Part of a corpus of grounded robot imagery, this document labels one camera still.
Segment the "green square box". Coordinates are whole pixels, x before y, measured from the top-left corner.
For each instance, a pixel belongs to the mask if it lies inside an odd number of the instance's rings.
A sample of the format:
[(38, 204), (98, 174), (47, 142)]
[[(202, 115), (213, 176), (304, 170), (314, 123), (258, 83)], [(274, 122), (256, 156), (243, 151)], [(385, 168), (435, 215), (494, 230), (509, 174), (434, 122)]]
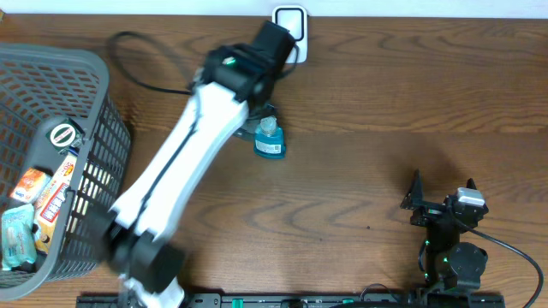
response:
[(46, 134), (46, 138), (58, 153), (64, 153), (69, 148), (81, 147), (83, 137), (83, 129), (70, 118), (62, 120)]

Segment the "light blue wipes packet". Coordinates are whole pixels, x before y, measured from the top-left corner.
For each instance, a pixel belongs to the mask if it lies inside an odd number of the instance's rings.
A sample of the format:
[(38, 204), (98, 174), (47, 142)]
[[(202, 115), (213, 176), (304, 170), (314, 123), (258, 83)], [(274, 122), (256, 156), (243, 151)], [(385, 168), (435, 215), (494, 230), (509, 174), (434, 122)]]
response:
[(24, 204), (2, 214), (3, 270), (12, 270), (24, 263), (35, 263), (37, 252), (33, 237), (33, 218), (32, 204)]

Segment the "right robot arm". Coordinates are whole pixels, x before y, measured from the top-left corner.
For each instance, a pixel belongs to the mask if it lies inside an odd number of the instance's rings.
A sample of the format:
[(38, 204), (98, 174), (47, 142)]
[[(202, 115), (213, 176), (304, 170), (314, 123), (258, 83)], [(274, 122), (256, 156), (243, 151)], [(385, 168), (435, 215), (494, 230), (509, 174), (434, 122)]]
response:
[(401, 202), (411, 210), (410, 223), (426, 230), (420, 250), (420, 270), (433, 292), (470, 293), (480, 288), (488, 260), (485, 250), (461, 241), (461, 235), (478, 226), (489, 210), (483, 194), (468, 179), (466, 186), (444, 197), (441, 203), (424, 199), (419, 171)]

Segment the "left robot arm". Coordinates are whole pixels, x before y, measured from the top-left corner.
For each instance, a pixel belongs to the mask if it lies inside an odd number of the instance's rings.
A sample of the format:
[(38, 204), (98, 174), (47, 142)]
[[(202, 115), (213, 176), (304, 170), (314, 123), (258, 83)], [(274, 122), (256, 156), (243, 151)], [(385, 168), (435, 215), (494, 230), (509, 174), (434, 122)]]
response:
[(208, 52), (191, 81), (186, 107), (135, 183), (85, 220), (100, 260), (143, 307), (178, 307), (185, 254), (170, 244), (195, 188), (226, 141), (262, 110), (297, 51), (290, 31), (265, 21), (249, 44)]

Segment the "orange tissue packet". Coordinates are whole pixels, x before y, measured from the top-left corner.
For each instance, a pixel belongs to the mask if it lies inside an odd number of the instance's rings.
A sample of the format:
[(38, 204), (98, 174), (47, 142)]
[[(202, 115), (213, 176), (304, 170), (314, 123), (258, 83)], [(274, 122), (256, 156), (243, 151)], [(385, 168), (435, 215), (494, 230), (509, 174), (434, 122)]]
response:
[(51, 177), (38, 169), (29, 168), (9, 195), (12, 199), (32, 204), (39, 197)]

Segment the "teal mouthwash bottle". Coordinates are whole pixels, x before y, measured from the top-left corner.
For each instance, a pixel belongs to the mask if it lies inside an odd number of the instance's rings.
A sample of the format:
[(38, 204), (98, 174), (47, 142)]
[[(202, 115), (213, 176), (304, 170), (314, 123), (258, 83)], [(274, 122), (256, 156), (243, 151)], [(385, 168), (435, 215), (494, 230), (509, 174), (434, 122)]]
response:
[(254, 152), (264, 158), (282, 159), (286, 145), (283, 129), (278, 126), (274, 115), (262, 118), (255, 129)]

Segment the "yellow snack bag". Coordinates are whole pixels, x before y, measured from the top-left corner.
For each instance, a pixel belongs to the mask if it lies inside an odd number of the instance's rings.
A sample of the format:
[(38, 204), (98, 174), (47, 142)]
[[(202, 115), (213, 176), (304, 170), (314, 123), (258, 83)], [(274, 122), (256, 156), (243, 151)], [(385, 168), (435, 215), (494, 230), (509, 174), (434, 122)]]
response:
[(37, 226), (34, 239), (38, 252), (47, 254), (51, 248), (57, 218), (65, 201), (65, 191), (69, 188), (76, 162), (77, 156), (68, 153), (34, 204), (34, 223)]

